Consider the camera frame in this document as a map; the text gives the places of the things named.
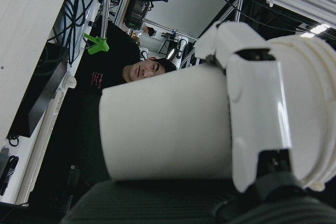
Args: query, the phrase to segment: metal rod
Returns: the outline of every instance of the metal rod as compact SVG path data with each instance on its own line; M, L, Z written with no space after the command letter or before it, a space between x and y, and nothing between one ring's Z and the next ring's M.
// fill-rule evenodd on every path
M242 11L242 7L243 7L243 0L238 0L237 9L236 9L236 13L235 13L235 21L237 21L237 22L240 19L240 13Z
M183 59L183 61L181 62L180 68L182 68L182 66L188 61L188 58L191 58L191 56L195 53L195 48L193 48L189 54L187 54L187 56Z
M225 20L230 15L230 13L235 9L234 7L236 7L237 4L238 0L235 0L232 6L229 6L228 9L225 11L225 13L220 17L219 21Z
M102 26L101 26L101 39L106 39L106 32L107 32L107 24L109 19L109 9L110 9L110 2L111 0L104 0L104 6L103 6L103 20L102 20Z

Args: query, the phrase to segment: ceiling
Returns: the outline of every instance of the ceiling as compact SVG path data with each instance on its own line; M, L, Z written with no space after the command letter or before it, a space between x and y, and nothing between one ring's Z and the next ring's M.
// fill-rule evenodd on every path
M229 5L225 5L204 31L206 31L213 22L217 21L228 8ZM241 11L242 15L240 15L239 21L249 24L266 40L280 36L293 35L296 33L296 30L305 28L310 30L311 28L316 27L316 25L319 25L319 23L314 20L293 13L280 6L274 5L270 8L265 0L243 0ZM225 20L235 20L234 15L235 13L232 12L225 18ZM327 31L319 34L318 37L321 37L336 49L335 29L329 28Z

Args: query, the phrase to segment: man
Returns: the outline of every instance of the man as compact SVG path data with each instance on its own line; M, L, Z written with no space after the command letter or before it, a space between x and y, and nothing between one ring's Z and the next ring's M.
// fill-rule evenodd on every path
M100 31L101 19L92 28L90 35L100 36ZM79 62L75 75L77 85L74 89L67 90L42 166L42 169L52 170L55 174L45 182L50 185L50 190L54 189L53 184L56 188L66 181L58 177L58 174L67 174L71 166L79 168L80 176L73 203L95 183L111 179L100 142L99 102L102 89L176 69L175 65L164 58L140 61L139 46L112 23L109 23L106 37L109 51L93 55L85 51Z
M148 34L149 37L155 36L156 30L154 30L153 27L147 26L145 23L143 23L142 27L139 29L139 31L134 31L133 34L135 36L138 36L140 33Z
M101 21L100 18L96 22L90 35L100 36ZM109 51L83 54L75 75L75 90L101 95L104 88L176 70L176 66L165 58L141 61L139 46L112 22L109 22L106 37Z

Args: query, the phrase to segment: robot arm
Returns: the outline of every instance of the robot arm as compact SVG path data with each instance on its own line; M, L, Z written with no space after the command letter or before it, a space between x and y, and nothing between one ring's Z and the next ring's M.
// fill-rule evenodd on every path
M247 24L237 22L215 23L195 46L196 57L226 73L233 181L240 192L267 173L262 172L266 163L289 162L291 139L281 67L269 49Z

